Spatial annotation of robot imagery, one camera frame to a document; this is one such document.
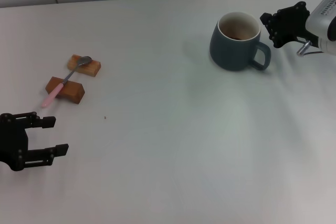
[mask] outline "mug rim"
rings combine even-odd
[[[249,39],[232,39],[232,38],[226,36],[225,34],[223,34],[223,32],[221,31],[221,29],[219,28],[219,21],[220,21],[223,17],[225,17],[226,15],[229,15],[229,14],[237,14],[237,13],[242,13],[242,14],[245,14],[245,15],[247,15],[247,16],[250,16],[250,17],[256,22],[256,24],[257,24],[258,27],[259,27],[259,31],[257,32],[257,34],[256,34],[255,36],[253,36],[252,38],[249,38]],[[260,34],[260,32],[261,32],[261,26],[260,26],[259,22],[257,21],[257,19],[256,19],[254,16],[252,16],[251,14],[248,14],[248,13],[246,13],[246,12],[229,12],[229,13],[227,13],[227,14],[224,14],[224,15],[217,21],[217,28],[218,28],[219,32],[220,32],[224,37],[226,37],[226,38],[228,38],[228,39],[230,39],[230,40],[233,40],[233,41],[249,41],[249,40],[252,40],[252,39],[256,38],[256,37]]]

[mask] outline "mug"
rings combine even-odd
[[[224,15],[215,27],[210,42],[210,55],[220,67],[239,71],[248,65],[265,70],[271,61],[271,50],[261,43],[260,25],[253,16],[233,12]],[[257,49],[265,54],[262,65],[254,60]]]

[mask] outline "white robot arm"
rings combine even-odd
[[[323,0],[310,14],[305,2],[260,17],[267,28],[274,47],[280,48],[290,41],[304,45],[298,56],[326,52],[336,55],[336,0]],[[310,46],[321,51],[306,52]]]

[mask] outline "spoon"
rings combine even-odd
[[[92,62],[91,57],[89,56],[83,56],[80,57],[77,60],[77,65],[76,67],[73,69],[73,71],[71,71],[70,74],[68,74],[68,76],[65,77],[65,79],[63,80],[63,82],[61,82],[59,85],[57,85],[54,90],[52,90],[52,92],[48,95],[48,97],[43,101],[43,103],[41,104],[42,108],[45,108],[47,106],[49,106],[49,104],[51,104],[51,102],[54,100],[54,98],[57,96],[57,94],[61,91],[61,89],[64,87],[64,85],[67,83],[67,81],[69,80],[69,78],[72,76],[72,74],[76,71],[76,69],[79,66],[85,65],[85,64],[89,64]]]

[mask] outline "white table surface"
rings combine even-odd
[[[228,72],[216,21],[321,0],[120,0],[0,9],[0,112],[37,111],[29,147],[69,144],[51,167],[0,164],[1,223],[336,222],[336,57],[272,50],[265,72]],[[272,46],[265,28],[261,41]],[[79,105],[39,105],[72,54]]]

